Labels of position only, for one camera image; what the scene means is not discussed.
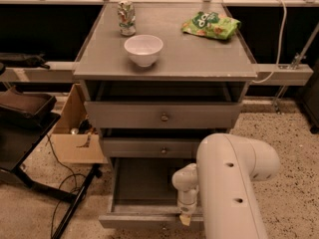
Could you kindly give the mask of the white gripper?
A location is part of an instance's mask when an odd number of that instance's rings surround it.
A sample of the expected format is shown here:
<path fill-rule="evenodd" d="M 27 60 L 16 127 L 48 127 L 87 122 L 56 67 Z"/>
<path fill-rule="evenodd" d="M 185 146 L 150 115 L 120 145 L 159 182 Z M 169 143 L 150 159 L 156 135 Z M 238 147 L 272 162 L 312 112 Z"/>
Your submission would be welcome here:
<path fill-rule="evenodd" d="M 198 179 L 196 164 L 191 163 L 176 171 L 171 179 L 177 190 L 177 207 L 180 210 L 179 219 L 184 226 L 189 226 L 191 215 L 197 206 Z"/>

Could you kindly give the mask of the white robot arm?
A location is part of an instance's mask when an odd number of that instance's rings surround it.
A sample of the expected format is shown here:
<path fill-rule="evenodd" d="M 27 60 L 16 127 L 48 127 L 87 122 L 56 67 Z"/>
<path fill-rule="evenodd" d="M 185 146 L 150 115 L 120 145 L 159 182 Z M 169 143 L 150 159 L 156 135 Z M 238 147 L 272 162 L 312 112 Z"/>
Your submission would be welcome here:
<path fill-rule="evenodd" d="M 198 146 L 196 162 L 175 172 L 181 223 L 201 207 L 206 239 L 268 239 L 251 183 L 274 177 L 280 167 L 268 143 L 215 133 Z"/>

